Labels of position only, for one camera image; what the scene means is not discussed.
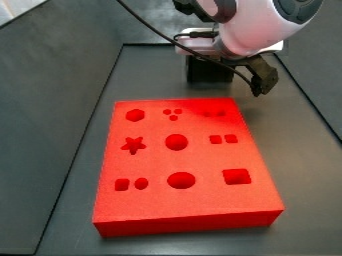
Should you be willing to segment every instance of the square hole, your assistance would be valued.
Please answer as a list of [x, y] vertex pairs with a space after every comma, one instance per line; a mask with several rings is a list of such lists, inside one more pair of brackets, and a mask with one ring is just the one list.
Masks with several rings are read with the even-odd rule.
[[250, 173], [246, 169], [223, 170], [222, 173], [227, 185], [251, 184]]
[[116, 191], [126, 191], [128, 190], [130, 180], [128, 179], [118, 179], [115, 181], [115, 190]]
[[210, 142], [211, 144], [222, 144], [222, 138], [219, 135], [211, 135], [210, 136]]
[[224, 139], [226, 139], [227, 143], [238, 143], [238, 138], [236, 138], [236, 135], [234, 135], [234, 134], [226, 135]]

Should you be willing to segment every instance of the rectangular hole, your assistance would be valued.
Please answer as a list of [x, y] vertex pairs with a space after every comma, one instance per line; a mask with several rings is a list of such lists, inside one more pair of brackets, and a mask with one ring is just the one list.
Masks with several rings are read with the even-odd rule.
[[250, 173], [246, 169], [228, 169], [222, 173], [227, 185], [251, 184]]

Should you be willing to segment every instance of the hexagonal hole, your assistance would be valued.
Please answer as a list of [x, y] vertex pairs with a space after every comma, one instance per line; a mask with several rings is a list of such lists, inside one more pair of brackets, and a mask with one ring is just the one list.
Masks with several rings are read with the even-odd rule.
[[127, 112], [126, 119], [131, 122], [138, 122], [144, 119], [144, 111], [140, 109], [134, 109]]

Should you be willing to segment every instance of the black wall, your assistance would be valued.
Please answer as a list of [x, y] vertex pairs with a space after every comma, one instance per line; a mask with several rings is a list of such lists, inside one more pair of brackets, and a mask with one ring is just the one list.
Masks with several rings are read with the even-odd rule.
[[0, 30], [0, 253], [33, 253], [122, 49], [112, 1], [53, 0]]

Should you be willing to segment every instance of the dark gray table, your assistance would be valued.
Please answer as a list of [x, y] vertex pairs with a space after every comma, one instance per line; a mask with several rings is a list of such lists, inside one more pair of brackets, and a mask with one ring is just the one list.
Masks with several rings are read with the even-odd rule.
[[[281, 82], [270, 95], [254, 98], [238, 78], [224, 89], [190, 88], [172, 47], [124, 47], [37, 255], [342, 254], [341, 143], [278, 60], [267, 60]], [[287, 209], [270, 228], [104, 240], [91, 216], [114, 102], [192, 97], [235, 98]]]

